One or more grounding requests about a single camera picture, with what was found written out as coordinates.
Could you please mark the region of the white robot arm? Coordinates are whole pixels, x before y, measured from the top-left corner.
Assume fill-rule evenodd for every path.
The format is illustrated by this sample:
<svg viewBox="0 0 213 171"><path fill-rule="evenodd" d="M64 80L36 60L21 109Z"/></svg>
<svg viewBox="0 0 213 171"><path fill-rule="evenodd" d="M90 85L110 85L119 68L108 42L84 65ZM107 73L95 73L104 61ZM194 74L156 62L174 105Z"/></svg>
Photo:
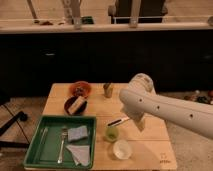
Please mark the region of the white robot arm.
<svg viewBox="0 0 213 171"><path fill-rule="evenodd" d="M157 95L153 93L153 89L153 81L148 75L136 74L120 90L122 112L135 122L149 113L213 139L212 105Z"/></svg>

